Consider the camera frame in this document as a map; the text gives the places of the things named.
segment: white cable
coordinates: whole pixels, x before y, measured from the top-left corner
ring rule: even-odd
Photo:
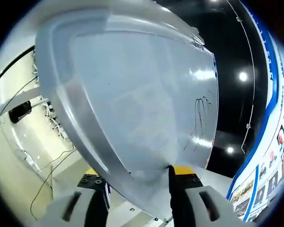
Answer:
[[[233,12],[236,14],[236,17],[239,19],[238,21],[240,22],[242,28],[243,28],[243,31],[245,33],[245,36],[246,36],[246,39],[247,39],[247,42],[248,42],[248,46],[249,46],[249,50],[250,50],[250,56],[251,56],[251,62],[252,62],[252,71],[253,71],[253,81],[254,81],[254,89],[253,89],[253,96],[252,96],[252,107],[251,107],[251,113],[250,113],[250,119],[249,119],[249,123],[248,125],[250,125],[250,122],[251,122],[251,117],[252,117],[252,113],[253,113],[253,109],[254,109],[254,100],[255,100],[255,65],[254,65],[254,58],[252,56],[252,50],[251,50],[251,46],[250,46],[250,43],[249,43],[249,39],[248,39],[248,36],[247,36],[247,33],[245,31],[245,28],[242,24],[242,21],[240,19],[240,17],[238,16],[237,12],[234,10],[234,8],[232,7],[232,5],[230,4],[230,2],[228,0],[226,0],[228,2],[228,4],[230,5],[231,9],[233,10]],[[244,154],[246,154],[246,152],[244,151],[243,149],[243,145],[245,143],[245,140],[246,140],[246,137],[247,137],[247,134],[248,134],[248,131],[249,131],[250,128],[247,128],[247,131],[246,131],[246,134],[245,134],[245,138],[244,138],[244,141],[241,145],[241,150]]]

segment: black ceiling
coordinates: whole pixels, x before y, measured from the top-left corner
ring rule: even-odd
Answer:
[[[243,149],[248,154],[262,122],[267,99],[266,60],[259,35],[247,12],[237,0],[158,0],[199,30],[205,46],[214,53],[218,70],[219,115],[209,170],[233,177],[246,155],[241,145],[246,134],[251,108],[254,104],[251,127]],[[253,99],[253,66],[247,34],[255,68],[255,98]],[[248,75],[248,81],[239,80],[240,72]],[[234,148],[228,154],[226,148]]]

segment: black cable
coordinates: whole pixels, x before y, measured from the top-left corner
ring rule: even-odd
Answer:
[[[14,94],[14,96],[8,101],[8,103],[6,103],[5,107],[3,107],[3,109],[1,110],[0,116],[1,114],[4,112],[5,108],[9,105],[9,103],[13,100],[13,98],[23,89],[25,88],[26,85],[28,85],[30,82],[32,82],[34,79],[36,79],[37,77],[32,78],[29,82],[27,82],[22,88],[20,88],[19,91],[16,92],[16,94]]]
[[[61,161],[55,168],[53,168],[53,169],[51,170],[51,172],[49,173],[49,175],[47,176],[47,178],[43,181],[42,185],[40,186],[39,191],[37,192],[37,194],[36,194],[36,196],[34,197],[33,201],[31,202],[29,210],[30,210],[30,213],[33,215],[33,217],[34,217],[34,219],[35,219],[36,221],[38,221],[38,220],[37,220],[37,218],[34,216],[33,211],[32,211],[33,203],[34,203],[35,200],[37,199],[38,195],[39,195],[40,192],[41,192],[42,187],[45,185],[45,183],[47,182],[48,178],[49,178],[50,175],[53,173],[53,171],[54,171],[68,156],[70,156],[70,155],[71,155],[72,153],[74,153],[75,151],[76,151],[76,150],[74,150],[74,151],[72,151],[71,153],[69,153],[64,159],[62,159],[62,161]]]
[[[7,67],[5,67],[5,69],[0,73],[0,79],[1,77],[4,75],[4,73],[7,72],[7,70],[9,70],[17,61],[19,61],[22,57],[24,57],[25,55],[27,55],[28,53],[32,52],[35,49],[35,46],[32,46],[30,48],[28,48],[26,51],[22,52],[18,57],[16,57],[14,60],[11,61],[10,64],[7,65]]]
[[[39,170],[37,171],[37,173],[39,173],[39,172],[40,172],[41,170],[43,170],[43,169],[46,169],[51,163],[57,161],[59,158],[62,157],[62,155],[63,155],[64,153],[68,153],[68,152],[72,152],[72,151],[76,151],[76,150],[77,150],[76,148],[73,148],[73,149],[71,149],[71,150],[66,150],[66,151],[62,152],[62,153],[59,155],[59,157],[57,157],[57,158],[54,159],[53,161],[49,162],[46,166],[44,166],[44,167],[42,167],[41,169],[39,169]]]

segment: display board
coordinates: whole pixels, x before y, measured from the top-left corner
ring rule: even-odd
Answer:
[[[235,175],[227,198],[244,221],[254,220],[284,177],[284,47],[248,9],[265,50],[268,95],[253,149]]]

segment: black marker scribble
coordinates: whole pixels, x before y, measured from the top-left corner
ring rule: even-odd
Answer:
[[[183,151],[186,149],[188,143],[190,142],[190,140],[192,139],[193,135],[195,135],[195,131],[197,130],[197,114],[199,115],[199,126],[200,126],[200,137],[203,136],[203,124],[202,124],[202,117],[201,117],[201,111],[203,110],[203,113],[204,113],[204,119],[205,119],[205,130],[207,129],[207,123],[206,123],[206,113],[208,112],[209,110],[209,107],[211,107],[212,104],[208,101],[208,99],[203,96],[202,98],[198,98],[196,99],[195,101],[195,127],[193,129],[193,131],[191,132],[191,134],[189,135],[189,138],[184,146],[184,149]]]

